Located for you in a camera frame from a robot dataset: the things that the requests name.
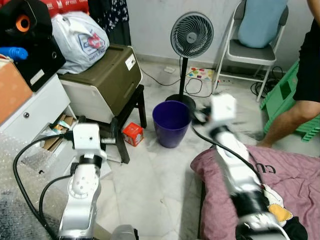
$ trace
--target black shorts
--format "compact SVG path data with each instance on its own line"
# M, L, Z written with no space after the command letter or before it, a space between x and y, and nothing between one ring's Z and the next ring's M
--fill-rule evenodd
M293 99L320 103L320 39L319 26L313 22L311 31L305 35L300 50L298 83Z

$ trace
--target pink blanket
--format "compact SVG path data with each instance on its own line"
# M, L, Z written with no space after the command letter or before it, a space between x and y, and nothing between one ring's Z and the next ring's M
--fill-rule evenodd
M299 217L309 240L320 240L320 158L248 146L263 182L283 198L284 207ZM205 182L201 212L203 240L235 240L237 215L221 170L213 159L216 150L199 154L191 168Z

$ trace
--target printer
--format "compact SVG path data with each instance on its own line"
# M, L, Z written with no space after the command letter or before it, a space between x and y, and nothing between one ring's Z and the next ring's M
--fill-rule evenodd
M109 124L135 92L142 73L131 46L111 44L86 71L59 78L75 115Z

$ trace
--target baseboard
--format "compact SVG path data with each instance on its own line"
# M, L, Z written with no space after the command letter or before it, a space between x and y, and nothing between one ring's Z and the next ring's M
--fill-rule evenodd
M135 54L139 61L146 61L152 63L168 64L168 65L179 65L179 58L164 57L164 56L152 56L146 54ZM188 65L196 68L216 69L217 65L212 62L195 61L192 59L188 60Z
M147 54L136 53L135 54L139 61L146 61L152 63L159 63L159 64L167 64L167 65L179 65L179 58L173 57L163 57L163 56L153 56ZM205 61L196 61L193 59L189 59L188 61L189 66L193 66L196 68L208 68L208 69L216 69L217 63L214 62L205 62ZM239 62L231 62L226 60L222 65L222 72L231 73L231 74L241 74L241 75L253 75L257 70L257 65L246 64L246 63L239 63ZM266 70L262 69L261 74L265 74Z

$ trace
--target white plastic bag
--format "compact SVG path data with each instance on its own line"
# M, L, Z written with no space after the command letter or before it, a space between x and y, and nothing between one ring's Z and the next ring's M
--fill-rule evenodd
M82 73L102 58L110 45L106 32L84 12L57 14L51 21L53 36L66 60L59 74Z

